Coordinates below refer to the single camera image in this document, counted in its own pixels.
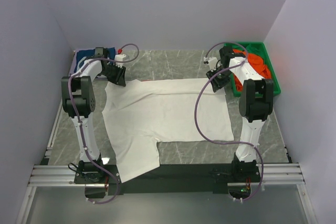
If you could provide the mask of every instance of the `white wall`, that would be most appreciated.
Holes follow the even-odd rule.
[[[282,88],[275,102],[319,223],[336,223],[336,0],[286,0],[266,38]]]
[[[47,0],[73,48],[204,49],[263,41],[285,0]]]
[[[71,49],[44,0],[0,5],[0,222],[14,223],[48,143]]]

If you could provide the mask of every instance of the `green plastic container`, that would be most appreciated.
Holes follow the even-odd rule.
[[[268,69],[269,69],[269,71],[271,72],[271,75],[272,75],[272,79],[273,79],[273,82],[274,82],[274,96],[280,94],[281,93],[281,89],[280,89],[277,77],[276,77],[276,75],[274,73],[274,69],[272,67],[272,63],[271,63],[271,61],[270,61],[270,59],[268,57],[267,50],[265,48],[264,43],[262,43],[262,42],[237,42],[237,43],[239,43],[243,47],[245,47],[249,53],[256,54],[256,55],[258,55],[258,56],[260,56],[260,57],[263,58],[264,64],[266,64],[268,66]],[[232,47],[234,49],[242,50],[238,46],[235,46],[233,44],[230,44],[230,45],[232,45]],[[231,85],[232,85],[232,89],[233,89],[233,95],[235,97],[240,97],[241,92],[237,91],[237,89],[236,89],[234,75],[231,74],[230,78],[231,78]]]

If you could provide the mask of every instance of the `orange cloth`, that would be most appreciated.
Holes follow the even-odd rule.
[[[243,52],[238,49],[233,49],[233,52]],[[262,57],[255,55],[255,54],[248,54],[248,63],[254,68],[254,70],[260,74],[265,79],[272,79],[271,72],[269,71],[268,67],[264,64],[264,60]],[[238,78],[235,76],[235,83],[237,91],[242,91],[243,86]]]

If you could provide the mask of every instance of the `white fabric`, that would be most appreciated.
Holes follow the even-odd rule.
[[[203,141],[194,122],[197,96],[207,79],[108,83],[102,112],[122,182],[159,167],[157,142]],[[198,123],[213,140],[233,141],[224,89],[211,85],[198,105]]]

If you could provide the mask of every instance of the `marble table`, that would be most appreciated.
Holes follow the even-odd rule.
[[[135,51],[126,51],[131,58]],[[208,66],[203,64],[203,50],[146,50],[140,51],[137,60],[125,64],[126,80],[164,80],[206,78]],[[213,50],[210,56],[219,58],[218,50]],[[107,136],[104,120],[101,114],[105,103],[105,86],[107,81],[93,82],[96,97],[96,110],[93,114],[94,133],[97,146],[108,164],[115,164],[116,157]],[[225,87],[226,101],[235,141],[239,141],[242,130],[242,117],[239,114],[239,98],[233,96],[232,88]],[[288,163],[287,150],[283,143],[281,132],[273,112],[267,119],[260,135],[259,150],[265,163]],[[237,145],[221,146],[201,142],[170,142],[158,143],[161,164],[210,164],[230,163]],[[53,140],[53,149],[49,165],[67,165],[78,163],[79,145],[74,125],[70,117],[62,110],[59,125]]]

